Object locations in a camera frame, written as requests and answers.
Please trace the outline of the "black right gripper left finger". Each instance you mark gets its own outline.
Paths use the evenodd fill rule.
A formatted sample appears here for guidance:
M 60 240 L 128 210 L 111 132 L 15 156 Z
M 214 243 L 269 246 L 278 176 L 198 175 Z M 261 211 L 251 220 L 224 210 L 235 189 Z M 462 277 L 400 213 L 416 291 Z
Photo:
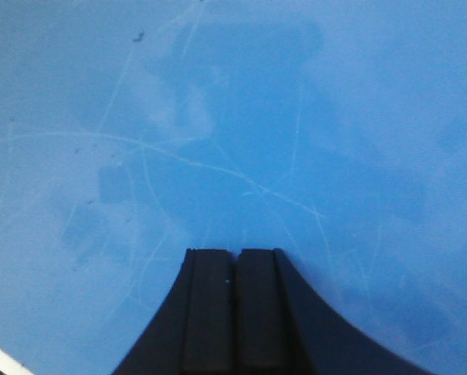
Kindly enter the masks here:
M 116 374 L 231 374 L 232 262 L 226 250 L 189 249 L 158 312 Z

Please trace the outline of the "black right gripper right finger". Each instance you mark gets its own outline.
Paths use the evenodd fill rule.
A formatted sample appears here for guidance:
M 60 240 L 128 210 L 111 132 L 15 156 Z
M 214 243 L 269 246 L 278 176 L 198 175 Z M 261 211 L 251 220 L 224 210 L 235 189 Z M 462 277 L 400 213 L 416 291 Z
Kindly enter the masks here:
M 350 324 L 286 254 L 245 249 L 237 259 L 240 374 L 424 374 Z

